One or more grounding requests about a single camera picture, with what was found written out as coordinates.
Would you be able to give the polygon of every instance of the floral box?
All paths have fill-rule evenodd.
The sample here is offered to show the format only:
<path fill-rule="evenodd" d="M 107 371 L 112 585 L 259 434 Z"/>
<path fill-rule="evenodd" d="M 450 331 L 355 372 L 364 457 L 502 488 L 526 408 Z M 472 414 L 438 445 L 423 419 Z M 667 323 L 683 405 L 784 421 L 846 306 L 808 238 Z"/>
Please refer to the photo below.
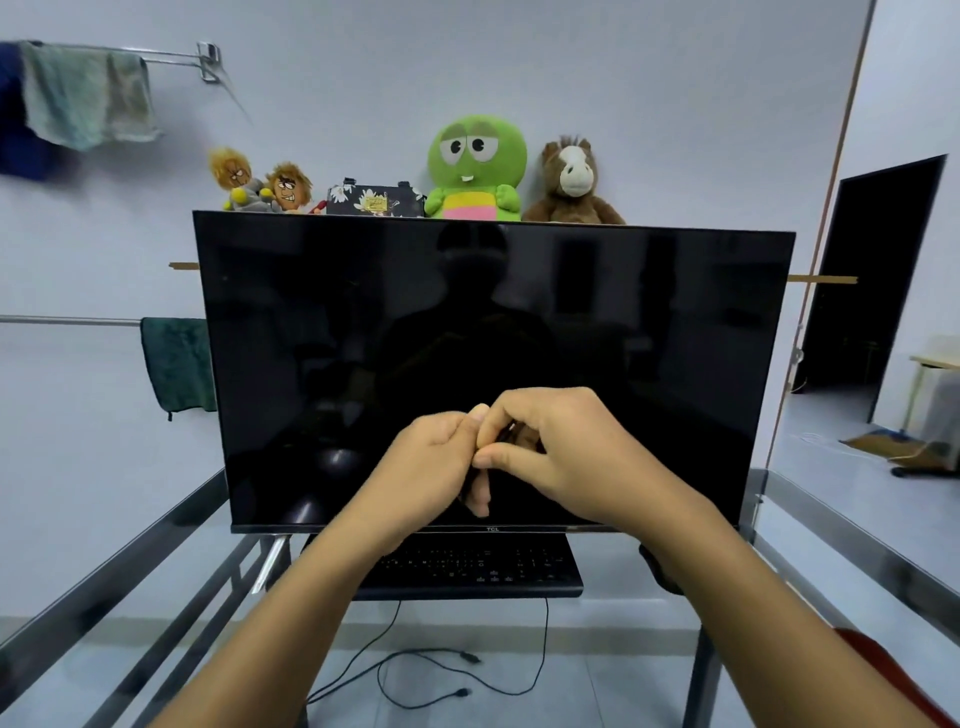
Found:
<path fill-rule="evenodd" d="M 357 184 L 347 177 L 330 187 L 326 195 L 328 215 L 377 215 L 378 217 L 423 217 L 423 195 L 409 182 L 396 187 Z"/>

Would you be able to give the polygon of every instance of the white wall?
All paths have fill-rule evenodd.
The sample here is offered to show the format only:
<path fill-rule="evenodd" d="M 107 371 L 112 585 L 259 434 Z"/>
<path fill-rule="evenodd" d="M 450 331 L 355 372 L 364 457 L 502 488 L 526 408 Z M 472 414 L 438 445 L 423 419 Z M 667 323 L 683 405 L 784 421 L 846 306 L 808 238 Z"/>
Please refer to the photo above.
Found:
<path fill-rule="evenodd" d="M 207 148 L 246 150 L 261 173 L 291 158 L 319 188 L 343 176 L 426 187 L 432 134 L 477 110 L 525 131 L 528 202 L 540 145 L 584 133 L 600 160 L 600 191 L 628 221 L 796 231 L 793 270 L 805 272 L 866 8 L 7 0 L 5 37 L 181 51 L 220 43 L 253 124 L 193 70 L 153 67 L 167 132 L 158 143 L 95 151 L 63 182 L 0 179 L 0 312 L 202 315 L 196 274 L 167 263 L 195 258 L 190 209 L 222 202 Z M 802 289 L 789 288 L 759 463 L 800 313 Z M 135 329 L 0 329 L 0 548 L 31 550 L 29 568 L 9 559 L 0 567 L 0 614 L 10 614 L 11 594 L 17 611 L 39 609 L 221 455 L 212 418 L 165 422 Z"/>
<path fill-rule="evenodd" d="M 915 365 L 936 334 L 960 334 L 960 5 L 878 0 L 839 178 L 951 155 L 914 269 L 874 422 L 899 429 Z"/>

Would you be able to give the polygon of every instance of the cable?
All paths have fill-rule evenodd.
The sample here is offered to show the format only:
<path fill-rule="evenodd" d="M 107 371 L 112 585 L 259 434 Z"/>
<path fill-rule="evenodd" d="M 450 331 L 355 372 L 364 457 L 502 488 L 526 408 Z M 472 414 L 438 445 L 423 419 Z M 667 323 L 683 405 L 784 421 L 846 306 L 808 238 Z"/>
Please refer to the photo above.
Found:
<path fill-rule="evenodd" d="M 433 660 L 433 659 L 427 657 L 426 655 L 421 655 L 421 654 L 419 654 L 418 652 L 415 652 L 415 653 L 413 653 L 413 654 L 416 654 L 418 657 L 422 657 L 422 658 L 425 659 L 425 660 L 429 660 L 429 661 L 430 661 L 431 663 L 433 663 L 434 665 L 440 665 L 440 663 L 438 663 L 436 660 Z M 471 693 L 470 688 L 460 688 L 459 690 L 456 690 L 456 691 L 454 691 L 454 692 L 448 692 L 446 695 L 441 695 L 440 697 L 435 697 L 433 700 L 429 700 L 429 701 L 427 701 L 427 702 L 425 702 L 425 703 L 420 703 L 419 705 L 404 705 L 404 704 L 401 703 L 399 700 L 395 700 L 395 699 L 391 698 L 391 697 L 387 694 L 387 691 L 386 691 L 386 689 L 385 689 L 384 686 L 383 686 L 383 681 L 382 681 L 381 678 L 380 678 L 380 669 L 383 667 L 383 665 L 384 665 L 384 663 L 381 663 L 380 665 L 376 666 L 376 686 L 377 686 L 378 688 L 380 688 L 380 694 L 381 694 L 381 695 L 383 695 L 385 698 L 387 698 L 387 700 L 389 700 L 391 703 L 393 703 L 394 705 L 396 705 L 398 708 L 402 708 L 402 709 L 405 710 L 405 711 L 418 711 L 420 708 L 429 708 L 431 705 L 436 705 L 437 703 L 441 702 L 442 700 L 447 700 L 447 699 L 450 698 L 450 697 L 467 697 L 467 696 L 470 695 L 470 693 Z M 449 667 L 446 667 L 446 666 L 444 666 L 444 665 L 440 665 L 440 667 L 444 667 L 445 669 L 450 669 Z M 469 673 L 466 672 L 465 670 L 454 670 L 454 671 L 456 671 L 456 672 L 463 672 L 464 674 L 469 675 Z"/>
<path fill-rule="evenodd" d="M 317 688 L 316 690 L 314 690 L 313 692 L 311 692 L 309 695 L 307 695 L 307 699 L 306 699 L 307 704 L 309 704 L 309 703 L 311 702 L 311 699 L 314 697 L 314 695 L 317 695 L 318 693 L 325 691 L 325 690 L 326 690 L 327 688 L 329 688 L 331 685 L 336 685 L 338 682 L 340 682 L 340 680 L 343 679 L 344 675 L 347 674 L 347 671 L 352 667 L 353 663 L 356 662 L 356 659 L 357 659 L 358 657 L 360 657 L 360 655 L 362 655 L 364 652 L 366 652 L 368 647 L 370 647 L 373 643 L 375 643 L 375 642 L 377 642 L 378 640 L 380 640 L 380 638 L 382 638 L 384 635 L 386 635 L 386 634 L 391 630 L 391 628 L 392 628 L 392 627 L 394 626 L 394 624 L 396 623 L 396 616 L 397 616 L 398 614 L 400 614 L 400 605 L 401 605 L 401 604 L 403 604 L 403 600 L 402 600 L 402 599 L 396 603 L 396 611 L 394 612 L 394 618 L 390 620 L 390 624 L 387 625 L 387 628 L 386 628 L 385 630 L 383 630 L 383 632 L 381 632 L 380 634 L 378 634 L 376 637 L 374 637 L 372 640 L 370 640 L 368 643 L 364 644 L 364 645 L 360 648 L 360 651 L 357 652 L 355 655 L 353 655 L 353 657 L 350 658 L 350 661 L 347 663 L 347 666 L 344 667 L 344 669 L 340 672 L 339 675 L 337 675 L 333 680 L 331 680 L 330 682 L 328 682 L 328 683 L 327 683 L 326 685 L 324 685 L 322 688 Z"/>
<path fill-rule="evenodd" d="M 546 617 L 545 617 L 545 619 L 544 619 L 544 621 L 543 621 L 543 647 L 542 647 L 542 649 L 541 649 L 541 651 L 540 651 L 540 666 L 537 668 L 537 674 L 534 676 L 534 681 L 533 681 L 533 683 L 531 683 L 531 684 L 530 684 L 530 687 L 527 688 L 526 690 L 522 690 L 522 691 L 518 691 L 518 692 L 512 692 L 512 691 L 503 690 L 503 689 L 498 688 L 498 687 L 496 687 L 496 686 L 494 686 L 494 685 L 491 685 L 490 683 L 488 683 L 488 682 L 487 682 L 486 680 L 484 680 L 483 678 L 479 677 L 478 675 L 473 674 L 472 672 L 470 672 L 470 671 L 468 671 L 468 670 L 459 669 L 459 668 L 457 668 L 457 667 L 451 667 L 451 666 L 449 666 L 449 665 L 444 665 L 443 663 L 439 662 L 438 660 L 434 660 L 432 657 L 429 657 L 426 653 L 440 653 L 440 652 L 445 652 L 445 653 L 447 653 L 447 654 L 455 654 L 455 655 L 459 655 L 461 659 L 463 659 L 463 660 L 471 663 L 472 665 L 479 665 L 479 664 L 481 663 L 481 660 L 480 660 L 479 657 L 477 657 L 477 656 L 474 655 L 474 654 L 471 654 L 471 653 L 466 652 L 466 651 L 463 651 L 463 650 L 451 649 L 451 648 L 449 648 L 449 647 L 428 647 L 428 648 L 415 648 L 415 649 L 401 649 L 401 650 L 398 650 L 398 651 L 396 651 L 396 652 L 392 652 L 392 653 L 390 653 L 389 655 L 387 655 L 385 658 L 383 658 L 382 660 L 380 660 L 379 662 L 376 662 L 376 663 L 374 663 L 373 665 L 371 665 L 371 666 L 367 667 L 366 669 L 364 669 L 362 672 L 357 673 L 356 675 L 354 675 L 353 677 L 351 677 L 349 680 L 341 683 L 340 685 L 337 685 L 335 688 L 332 688 L 331 690 L 328 690 L 328 691 L 326 691 L 326 692 L 322 692 L 322 691 L 326 690 L 326 688 L 329 688 L 331 685 L 333 685 L 333 684 L 336 683 L 338 680 L 340 680 L 340 679 L 346 674 L 346 672 L 347 672 L 347 670 L 345 669 L 345 670 L 340 674 L 340 676 L 337 678 L 337 680 L 334 680 L 333 682 L 328 683 L 327 685 L 325 685 L 323 688 L 320 688 L 319 690 L 316 690 L 316 691 L 312 692 L 312 693 L 310 694 L 310 696 L 307 698 L 306 703 L 307 703 L 307 705 L 311 705 L 311 704 L 316 703 L 316 702 L 318 702 L 318 701 L 320 701 L 320 700 L 323 700 L 324 698 L 329 697 L 330 695 L 332 695 L 333 693 L 335 693 L 336 691 L 338 691 L 340 688 L 345 688 L 345 687 L 346 687 L 347 685 L 349 685 L 350 683 L 353 683 L 353 682 L 359 680 L 361 677 L 363 677 L 363 676 L 366 675 L 367 673 L 372 672 L 372 671 L 374 671 L 374 670 L 376 670 L 376 685 L 377 685 L 378 688 L 380 688 L 380 692 L 381 692 L 381 693 L 383 694 L 383 696 L 384 696 L 387 700 L 389 700 L 393 705 L 396 705 L 398 708 L 401 708 L 401 709 L 403 709 L 403 710 L 415 711 L 415 710 L 419 710 L 419 709 L 421 709 L 421 708 L 427 708 L 427 707 L 429 707 L 429 706 L 431 706 L 431 705 L 436 705 L 437 703 L 441 702 L 442 700 L 447 700 L 448 698 L 451 698 L 451 697 L 467 697 L 468 695 L 470 695 L 470 694 L 472 693 L 472 691 L 470 690 L 470 688 L 460 688 L 460 689 L 457 690 L 457 691 L 449 692 L 449 693 L 447 693 L 446 695 L 441 695 L 440 697 L 437 697 L 437 698 L 435 698 L 435 699 L 433 699 L 433 700 L 430 700 L 429 702 L 426 702 L 426 703 L 421 703 L 421 704 L 419 704 L 419 705 L 405 705 L 405 704 L 399 702 L 398 700 L 394 699 L 393 697 L 391 697 L 390 695 L 387 694 L 386 686 L 383 684 L 383 679 L 382 679 L 382 677 L 381 677 L 381 670 L 382 670 L 382 668 L 383 668 L 384 665 L 386 665 L 386 664 L 389 663 L 391 660 L 393 660 L 393 659 L 395 659 L 395 658 L 397 658 L 397 657 L 400 657 L 400 656 L 402 656 L 402 655 L 413 655 L 413 656 L 415 656 L 415 657 L 421 658 L 422 660 L 426 660 L 427 662 L 432 663 L 433 665 L 436 665 L 437 667 L 440 667 L 441 669 L 445 669 L 445 670 L 447 670 L 448 672 L 456 672 L 457 674 L 466 675 L 467 677 L 472 678 L 473 680 L 476 680 L 478 683 L 480 683 L 482 686 L 484 686 L 484 687 L 487 688 L 488 690 L 493 691 L 493 692 L 497 692 L 497 693 L 499 693 L 499 694 L 501 694 L 501 695 L 507 695 L 507 696 L 510 696 L 510 697 L 519 697 L 519 696 L 521 696 L 521 695 L 525 695 L 525 694 L 527 694 L 528 692 L 531 692 L 531 691 L 537 686 L 537 683 L 538 683 L 538 681 L 540 680 L 540 674 L 543 672 L 543 666 L 546 664 L 546 639 L 547 639 L 547 632 L 548 632 L 548 630 L 549 630 L 549 628 L 550 628 L 550 601 L 545 598 L 545 599 L 543 600 L 543 605 L 544 605 L 544 607 L 546 608 Z M 389 631 L 390 627 L 392 627 L 392 626 L 394 625 L 394 621 L 391 621 L 391 623 L 390 623 L 390 625 L 387 627 L 387 629 L 385 629 L 382 633 L 380 633 L 380 635 L 379 635 L 378 637 L 376 637 L 374 640 L 372 640 L 372 641 L 370 641 L 368 644 L 366 644 L 366 645 L 363 647 L 363 649 L 361 649 L 360 652 L 363 652 L 364 649 L 367 649 L 367 647 L 369 647 L 371 644 L 373 644 L 374 642 L 376 642 L 376 640 L 379 640 L 381 637 L 383 637 L 383 635 L 385 635 L 385 634 Z M 353 656 L 353 659 L 350 660 L 349 664 L 347 665 L 347 668 L 349 668 L 349 666 L 353 664 L 353 661 L 356 660 L 356 658 L 360 656 L 360 652 L 358 652 L 356 655 Z"/>
<path fill-rule="evenodd" d="M 336 691 L 338 691 L 340 688 L 345 688 L 345 687 L 346 687 L 347 685 L 349 685 L 350 683 L 356 682 L 356 681 L 359 680 L 361 677 L 363 677 L 364 675 L 366 675 L 368 672 L 371 672 L 371 671 L 377 669 L 378 667 L 380 667 L 380 666 L 382 666 L 382 665 L 384 665 L 384 664 L 386 664 L 386 663 L 389 663 L 391 660 L 393 660 L 394 658 L 399 657 L 400 655 L 416 655 L 417 657 L 421 657 L 421 658 L 424 659 L 424 660 L 430 660 L 429 657 L 427 657 L 425 654 L 423 654 L 424 652 L 447 652 L 447 653 L 449 653 L 449 654 L 460 655 L 460 657 L 462 657 L 464 660 L 466 660 L 467 662 L 471 663 L 472 665 L 478 665 L 478 664 L 480 663 L 480 658 L 477 657 L 476 655 L 472 655 L 472 654 L 470 654 L 469 652 L 462 652 L 462 651 L 460 651 L 459 649 L 451 649 L 451 648 L 449 648 L 449 647 L 415 647 L 415 648 L 412 648 L 412 649 L 400 649 L 400 650 L 398 650 L 397 652 L 391 652 L 389 655 L 387 655 L 385 658 L 383 658 L 383 659 L 380 660 L 379 662 L 373 663 L 372 665 L 370 665 L 369 667 L 367 667 L 367 668 L 366 668 L 365 670 L 363 670 L 362 672 L 358 672 L 358 673 L 355 674 L 353 677 L 351 677 L 349 680 L 341 683 L 341 684 L 338 685 L 336 688 L 331 688 L 330 690 L 328 690 L 327 692 L 325 692 L 325 693 L 322 694 L 322 695 L 318 695 L 318 694 L 317 694 L 318 692 L 320 692 L 319 690 L 313 691 L 313 693 L 307 698 L 307 701 L 306 701 L 306 702 L 307 702 L 307 705 L 312 705 L 313 703 L 316 703 L 316 702 L 318 702 L 319 700 L 323 700 L 325 697 L 328 697 L 329 695 L 332 695 L 333 693 L 335 693 Z M 431 660 L 431 662 L 434 662 L 436 665 L 440 665 L 440 667 L 443 667 L 444 669 L 449 669 L 449 670 L 453 670 L 453 669 L 454 669 L 453 667 L 447 667 L 446 665 L 442 665 L 442 664 L 440 664 L 440 663 L 436 663 L 435 661 L 432 661 L 432 660 Z"/>

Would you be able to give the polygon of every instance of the tv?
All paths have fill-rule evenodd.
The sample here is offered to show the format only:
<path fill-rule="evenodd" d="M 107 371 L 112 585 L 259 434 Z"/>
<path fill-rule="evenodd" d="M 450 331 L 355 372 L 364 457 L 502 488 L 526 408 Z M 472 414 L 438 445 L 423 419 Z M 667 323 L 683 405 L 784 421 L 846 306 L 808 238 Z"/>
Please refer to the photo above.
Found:
<path fill-rule="evenodd" d="M 736 523 L 792 232 L 194 213 L 232 530 L 322 529 L 419 415 L 592 388 Z M 595 530 L 492 473 L 435 531 Z"/>

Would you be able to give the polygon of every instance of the doorway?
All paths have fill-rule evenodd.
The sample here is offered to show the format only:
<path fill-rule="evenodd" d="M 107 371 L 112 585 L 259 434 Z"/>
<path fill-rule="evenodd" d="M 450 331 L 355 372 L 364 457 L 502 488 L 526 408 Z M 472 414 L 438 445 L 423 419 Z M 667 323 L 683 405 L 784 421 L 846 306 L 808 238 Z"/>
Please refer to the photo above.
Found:
<path fill-rule="evenodd" d="M 857 389 L 874 415 L 946 156 L 840 181 L 794 392 Z"/>

